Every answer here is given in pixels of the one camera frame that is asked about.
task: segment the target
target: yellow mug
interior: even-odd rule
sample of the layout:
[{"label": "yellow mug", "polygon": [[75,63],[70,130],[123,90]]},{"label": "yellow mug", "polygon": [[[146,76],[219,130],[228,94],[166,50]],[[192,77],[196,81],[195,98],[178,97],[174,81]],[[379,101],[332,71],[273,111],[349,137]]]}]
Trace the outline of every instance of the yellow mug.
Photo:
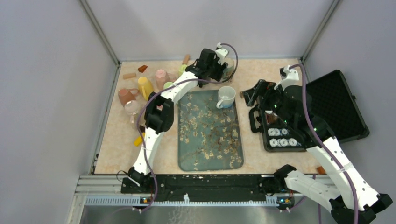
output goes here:
[{"label": "yellow mug", "polygon": [[139,85],[139,91],[141,92],[143,98],[145,100],[149,100],[150,94],[154,92],[153,84],[146,77],[140,77],[137,80],[137,83]]}]

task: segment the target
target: yellow object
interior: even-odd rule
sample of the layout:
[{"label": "yellow object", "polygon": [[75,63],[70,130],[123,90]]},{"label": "yellow object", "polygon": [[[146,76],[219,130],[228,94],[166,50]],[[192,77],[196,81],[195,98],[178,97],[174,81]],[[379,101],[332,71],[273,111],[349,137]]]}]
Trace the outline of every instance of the yellow object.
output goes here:
[{"label": "yellow object", "polygon": [[181,76],[183,74],[183,72],[185,71],[185,68],[187,68],[186,64],[182,64],[182,66],[180,66],[179,69],[179,76]]},{"label": "yellow object", "polygon": [[141,137],[139,136],[139,137],[135,140],[134,145],[135,145],[135,146],[139,146],[139,145],[141,144],[141,142],[142,142],[142,140],[141,140]]},{"label": "yellow object", "polygon": [[149,100],[150,94],[154,92],[153,84],[146,77],[140,77],[137,80],[137,83],[139,85],[139,91],[141,92],[144,99]]}]

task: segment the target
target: tray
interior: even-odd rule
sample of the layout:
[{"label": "tray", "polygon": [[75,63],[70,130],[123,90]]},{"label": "tray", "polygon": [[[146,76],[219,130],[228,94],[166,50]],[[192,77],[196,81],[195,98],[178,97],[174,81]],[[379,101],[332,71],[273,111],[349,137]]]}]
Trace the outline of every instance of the tray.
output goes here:
[{"label": "tray", "polygon": [[188,92],[179,101],[178,164],[183,171],[237,169],[244,158],[235,103],[217,109],[218,90]]},{"label": "tray", "polygon": [[[340,143],[356,139],[365,138],[370,131],[364,122],[363,117],[355,103],[356,97],[351,93],[347,81],[340,70],[320,77],[307,84],[307,92],[312,96],[311,112],[323,118],[334,131]],[[276,146],[270,145],[271,139],[287,139],[291,136],[270,136],[269,129],[283,129],[283,122],[276,121],[274,124],[268,123],[265,112],[259,112],[260,119],[263,120],[264,128],[264,148],[269,152],[302,152],[300,144],[296,146]]]}]

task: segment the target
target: brown mug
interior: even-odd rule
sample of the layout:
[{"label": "brown mug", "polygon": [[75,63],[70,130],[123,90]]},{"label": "brown mug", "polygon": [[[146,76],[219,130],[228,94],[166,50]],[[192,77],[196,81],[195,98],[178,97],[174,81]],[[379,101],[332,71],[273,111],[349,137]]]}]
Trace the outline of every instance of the brown mug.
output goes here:
[{"label": "brown mug", "polygon": [[136,100],[136,96],[139,94],[139,89],[132,88],[126,89],[122,88],[118,91],[118,99],[120,99],[121,105],[125,106],[125,104],[131,100]]}]

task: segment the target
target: table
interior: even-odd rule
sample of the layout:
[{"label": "table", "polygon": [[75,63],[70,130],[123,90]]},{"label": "table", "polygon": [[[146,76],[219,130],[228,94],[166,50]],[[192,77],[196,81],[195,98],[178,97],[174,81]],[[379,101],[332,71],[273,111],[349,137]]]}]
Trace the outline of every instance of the table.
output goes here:
[{"label": "table", "polygon": [[[240,60],[238,70],[233,82],[230,84],[236,92],[235,103],[240,120],[240,132],[244,153],[244,164],[239,169],[217,171],[182,171],[177,163],[177,108],[172,128],[164,135],[162,148],[158,149],[154,159],[153,170],[156,174],[272,174],[284,164],[290,164],[306,174],[317,173],[316,167],[319,162],[308,152],[270,153],[265,151],[262,134],[252,133],[250,130],[247,107],[239,92],[252,88],[258,79],[278,82],[280,78],[279,68],[285,65],[298,63],[297,59],[251,59]],[[148,68],[140,73],[137,69],[142,65]],[[129,117],[118,100],[118,90],[121,88],[137,88],[137,79],[145,76],[153,83],[155,91],[158,91],[155,83],[155,72],[164,69],[170,74],[177,74],[181,61],[148,61],[148,62],[123,62],[118,78],[117,86],[111,109],[109,111],[106,129],[96,164],[95,174],[116,174],[119,170],[128,171],[134,164],[140,146],[136,147],[134,141],[139,134],[134,125],[129,122]],[[137,77],[126,79],[122,75],[136,72]],[[192,91],[219,89],[224,84],[208,84],[203,88],[194,88]],[[140,95],[138,101],[144,104],[145,100]]]}]

